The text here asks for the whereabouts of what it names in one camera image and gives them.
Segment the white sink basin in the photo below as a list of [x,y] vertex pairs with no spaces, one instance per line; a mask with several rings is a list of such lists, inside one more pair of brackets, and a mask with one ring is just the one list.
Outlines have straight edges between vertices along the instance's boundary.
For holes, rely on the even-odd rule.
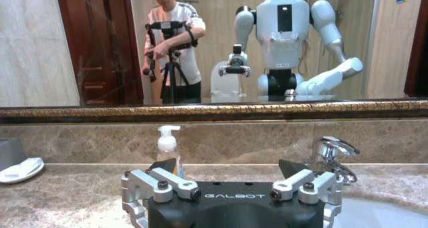
[[410,211],[394,204],[344,198],[343,210],[334,228],[427,228],[428,214]]

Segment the soap dispenser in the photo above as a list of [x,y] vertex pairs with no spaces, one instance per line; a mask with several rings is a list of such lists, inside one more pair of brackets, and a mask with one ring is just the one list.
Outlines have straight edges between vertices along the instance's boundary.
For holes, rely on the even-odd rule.
[[185,177],[182,157],[177,148],[177,140],[172,134],[173,130],[181,130],[180,126],[165,125],[158,128],[161,132],[161,138],[158,140],[158,161],[165,161],[168,159],[176,159],[174,174],[181,178]]

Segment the white t-shirt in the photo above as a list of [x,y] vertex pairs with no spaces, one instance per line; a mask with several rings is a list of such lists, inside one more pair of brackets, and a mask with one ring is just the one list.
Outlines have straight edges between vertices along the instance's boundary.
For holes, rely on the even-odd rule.
[[[149,13],[149,22],[150,24],[157,22],[169,22],[169,21],[180,21],[186,22],[186,25],[192,28],[203,28],[207,29],[207,24],[203,18],[199,16],[197,10],[190,4],[185,4],[177,2],[177,6],[169,12],[164,11],[162,7],[156,7],[152,12]],[[156,43],[160,44],[164,39],[164,34],[161,30],[153,30]],[[146,46],[145,48],[149,49],[152,47],[149,35],[146,35]],[[177,60],[180,63],[182,72],[188,78],[190,84],[196,84],[201,82],[201,72],[197,65],[197,58],[196,58],[196,50],[194,47],[189,49],[184,49],[180,51],[181,56]],[[164,57],[156,61],[157,68],[161,67],[164,69],[166,63],[169,62],[169,57]],[[176,70],[176,83],[178,86],[185,86],[186,83],[181,78],[181,74]],[[168,78],[166,85],[170,85],[170,77]]]

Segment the chrome faucet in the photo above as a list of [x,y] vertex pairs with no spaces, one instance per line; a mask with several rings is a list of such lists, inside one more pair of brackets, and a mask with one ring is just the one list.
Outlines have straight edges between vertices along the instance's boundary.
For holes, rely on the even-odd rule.
[[356,156],[360,151],[350,143],[335,137],[324,136],[315,139],[310,167],[314,171],[335,173],[338,178],[343,179],[343,184],[351,185],[359,179],[351,169],[335,160],[340,153],[344,156]]

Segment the door frame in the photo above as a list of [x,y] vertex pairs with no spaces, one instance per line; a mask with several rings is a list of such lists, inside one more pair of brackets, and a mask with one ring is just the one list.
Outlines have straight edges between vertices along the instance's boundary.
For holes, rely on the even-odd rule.
[[404,87],[404,92],[411,97],[417,95],[419,73],[425,58],[428,58],[425,56],[426,49],[428,49],[428,0],[422,0]]

